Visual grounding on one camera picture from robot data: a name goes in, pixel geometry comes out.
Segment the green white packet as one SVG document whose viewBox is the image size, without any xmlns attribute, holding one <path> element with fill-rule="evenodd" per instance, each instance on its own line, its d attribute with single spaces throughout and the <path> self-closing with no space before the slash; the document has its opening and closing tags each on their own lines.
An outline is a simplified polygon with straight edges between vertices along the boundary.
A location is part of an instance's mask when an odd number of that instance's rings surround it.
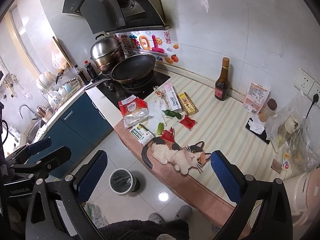
<svg viewBox="0 0 320 240">
<path fill-rule="evenodd" d="M 136 124 L 130 129 L 130 133 L 143 146 L 147 145 L 155 136 L 142 124 Z"/>
</svg>

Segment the red white sugar bag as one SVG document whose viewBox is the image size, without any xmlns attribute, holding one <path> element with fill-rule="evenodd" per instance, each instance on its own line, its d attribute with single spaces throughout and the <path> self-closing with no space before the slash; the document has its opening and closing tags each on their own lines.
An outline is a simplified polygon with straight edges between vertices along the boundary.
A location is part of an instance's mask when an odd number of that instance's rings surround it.
<svg viewBox="0 0 320 240">
<path fill-rule="evenodd" d="M 135 126 L 149 116 L 148 104 L 135 95 L 119 101 L 118 105 L 125 128 Z"/>
</svg>

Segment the light green vegetable piece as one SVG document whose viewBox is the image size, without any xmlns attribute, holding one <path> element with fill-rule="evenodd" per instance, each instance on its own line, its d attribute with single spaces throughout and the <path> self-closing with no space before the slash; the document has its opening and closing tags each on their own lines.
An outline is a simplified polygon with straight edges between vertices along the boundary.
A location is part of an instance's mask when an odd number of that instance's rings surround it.
<svg viewBox="0 0 320 240">
<path fill-rule="evenodd" d="M 163 131 L 164 131 L 164 124 L 162 122 L 159 122 L 157 126 L 157 135 L 162 135 Z"/>
</svg>

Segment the white paper sheet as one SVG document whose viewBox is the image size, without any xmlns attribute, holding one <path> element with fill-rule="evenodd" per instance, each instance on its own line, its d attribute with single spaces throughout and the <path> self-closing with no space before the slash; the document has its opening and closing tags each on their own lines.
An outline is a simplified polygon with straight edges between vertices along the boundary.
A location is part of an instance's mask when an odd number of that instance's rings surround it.
<svg viewBox="0 0 320 240">
<path fill-rule="evenodd" d="M 160 122 L 163 123 L 164 127 L 167 125 L 163 118 L 162 111 L 157 105 L 156 100 L 152 100 L 148 102 L 148 111 L 149 111 L 149 116 L 148 116 L 147 128 L 151 132 L 157 131 L 157 127 Z"/>
</svg>

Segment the red small wrapper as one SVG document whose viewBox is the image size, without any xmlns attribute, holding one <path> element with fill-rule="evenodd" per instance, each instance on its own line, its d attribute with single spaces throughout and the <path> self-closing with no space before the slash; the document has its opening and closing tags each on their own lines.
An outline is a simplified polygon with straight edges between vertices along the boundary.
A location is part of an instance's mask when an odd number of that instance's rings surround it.
<svg viewBox="0 0 320 240">
<path fill-rule="evenodd" d="M 189 116 L 185 115 L 180 121 L 180 124 L 182 124 L 185 128 L 188 130 L 192 130 L 193 127 L 196 125 L 196 121 L 189 118 Z"/>
</svg>

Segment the green pepper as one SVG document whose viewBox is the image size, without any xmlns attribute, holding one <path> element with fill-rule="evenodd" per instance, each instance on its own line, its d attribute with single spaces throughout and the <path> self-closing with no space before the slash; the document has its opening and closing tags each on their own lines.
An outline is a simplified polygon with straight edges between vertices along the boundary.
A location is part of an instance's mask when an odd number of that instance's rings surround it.
<svg viewBox="0 0 320 240">
<path fill-rule="evenodd" d="M 178 120 L 182 119 L 182 114 L 180 114 L 178 112 L 175 112 L 175 111 L 171 111 L 169 109 L 164 110 L 163 113 L 166 116 L 169 116 L 169 117 L 172 117 L 172 118 L 177 118 Z"/>
</svg>

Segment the yellow red box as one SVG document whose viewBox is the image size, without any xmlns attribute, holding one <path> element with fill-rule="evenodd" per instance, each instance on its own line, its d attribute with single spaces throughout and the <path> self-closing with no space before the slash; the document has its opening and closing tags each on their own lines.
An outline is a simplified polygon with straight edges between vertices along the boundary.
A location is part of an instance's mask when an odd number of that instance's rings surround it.
<svg viewBox="0 0 320 240">
<path fill-rule="evenodd" d="M 178 99 L 186 115 L 190 116 L 198 112 L 198 109 L 186 92 L 178 94 Z"/>
</svg>

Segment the white toothpaste box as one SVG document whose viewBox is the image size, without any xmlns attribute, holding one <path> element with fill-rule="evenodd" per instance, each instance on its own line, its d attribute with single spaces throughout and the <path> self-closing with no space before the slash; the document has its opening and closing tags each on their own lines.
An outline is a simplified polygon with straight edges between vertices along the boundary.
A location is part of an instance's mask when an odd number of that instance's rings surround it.
<svg viewBox="0 0 320 240">
<path fill-rule="evenodd" d="M 165 90 L 166 96 L 168 98 L 170 109 L 172 111 L 181 113 L 182 107 L 180 105 L 180 102 L 178 100 L 178 97 L 176 95 L 176 92 L 175 92 L 173 86 L 170 83 L 168 83 L 168 84 L 164 85 L 164 90 Z"/>
</svg>

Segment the white trash bucket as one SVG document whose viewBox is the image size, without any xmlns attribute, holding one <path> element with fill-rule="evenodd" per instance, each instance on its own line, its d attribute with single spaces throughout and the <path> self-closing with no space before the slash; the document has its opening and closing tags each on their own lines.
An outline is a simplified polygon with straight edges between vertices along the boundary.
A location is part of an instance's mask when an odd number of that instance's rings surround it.
<svg viewBox="0 0 320 240">
<path fill-rule="evenodd" d="M 127 169 L 119 168 L 112 172 L 109 184 L 113 192 L 127 195 L 136 192 L 140 187 L 139 180 Z"/>
</svg>

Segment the pink rice cooker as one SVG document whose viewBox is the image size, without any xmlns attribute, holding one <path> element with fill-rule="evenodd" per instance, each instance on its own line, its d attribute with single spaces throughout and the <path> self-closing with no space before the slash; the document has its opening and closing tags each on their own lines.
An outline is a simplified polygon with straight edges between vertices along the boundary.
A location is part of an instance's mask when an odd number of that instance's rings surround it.
<svg viewBox="0 0 320 240">
<path fill-rule="evenodd" d="M 319 213 L 319 169 L 284 181 L 290 203 L 293 236 L 299 239 Z"/>
</svg>

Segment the dish rack with bowls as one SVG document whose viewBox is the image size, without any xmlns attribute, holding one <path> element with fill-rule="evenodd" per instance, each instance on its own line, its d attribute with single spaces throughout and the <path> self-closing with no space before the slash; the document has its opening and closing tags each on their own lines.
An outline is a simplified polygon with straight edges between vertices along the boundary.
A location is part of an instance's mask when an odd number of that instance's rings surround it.
<svg viewBox="0 0 320 240">
<path fill-rule="evenodd" d="M 36 86 L 50 107 L 57 110 L 82 87 L 82 81 L 67 68 L 60 69 L 56 75 L 51 72 L 40 74 Z"/>
</svg>

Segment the black white packet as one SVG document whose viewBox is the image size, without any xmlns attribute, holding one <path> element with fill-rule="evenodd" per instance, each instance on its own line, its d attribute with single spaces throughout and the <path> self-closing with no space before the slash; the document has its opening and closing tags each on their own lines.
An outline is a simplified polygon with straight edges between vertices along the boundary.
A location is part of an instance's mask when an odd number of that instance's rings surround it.
<svg viewBox="0 0 320 240">
<path fill-rule="evenodd" d="M 252 116 L 249 118 L 245 128 L 261 139 L 266 144 L 270 143 L 270 140 L 267 139 L 267 134 L 265 131 L 264 123 L 260 121 L 260 119 L 256 116 Z"/>
</svg>

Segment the red cap sauce bottle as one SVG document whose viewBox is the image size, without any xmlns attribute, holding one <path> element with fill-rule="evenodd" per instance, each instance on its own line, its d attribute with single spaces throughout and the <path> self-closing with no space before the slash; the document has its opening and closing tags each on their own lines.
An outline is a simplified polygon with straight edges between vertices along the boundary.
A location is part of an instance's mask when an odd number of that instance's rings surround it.
<svg viewBox="0 0 320 240">
<path fill-rule="evenodd" d="M 85 68 L 86 68 L 89 76 L 91 77 L 91 79 L 95 80 L 98 77 L 97 72 L 95 71 L 95 68 L 87 60 L 84 61 L 84 64 L 85 64 Z"/>
</svg>

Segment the brown lid spice jar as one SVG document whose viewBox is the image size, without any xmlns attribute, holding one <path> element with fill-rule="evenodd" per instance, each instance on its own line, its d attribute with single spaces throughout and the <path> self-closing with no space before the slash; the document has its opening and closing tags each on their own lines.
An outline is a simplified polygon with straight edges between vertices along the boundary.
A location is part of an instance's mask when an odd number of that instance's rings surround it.
<svg viewBox="0 0 320 240">
<path fill-rule="evenodd" d="M 277 103 L 274 99 L 269 99 L 268 102 L 264 105 L 261 112 L 267 117 L 271 117 L 275 114 L 277 109 Z"/>
</svg>

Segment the steel steamer pot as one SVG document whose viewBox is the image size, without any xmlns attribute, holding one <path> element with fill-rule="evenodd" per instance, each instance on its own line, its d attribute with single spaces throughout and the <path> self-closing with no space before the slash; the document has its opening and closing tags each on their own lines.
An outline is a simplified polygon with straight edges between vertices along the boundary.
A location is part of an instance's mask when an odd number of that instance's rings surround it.
<svg viewBox="0 0 320 240">
<path fill-rule="evenodd" d="M 112 70 L 118 63 L 125 59 L 121 43 L 114 37 L 99 34 L 90 49 L 91 60 L 102 72 Z"/>
</svg>

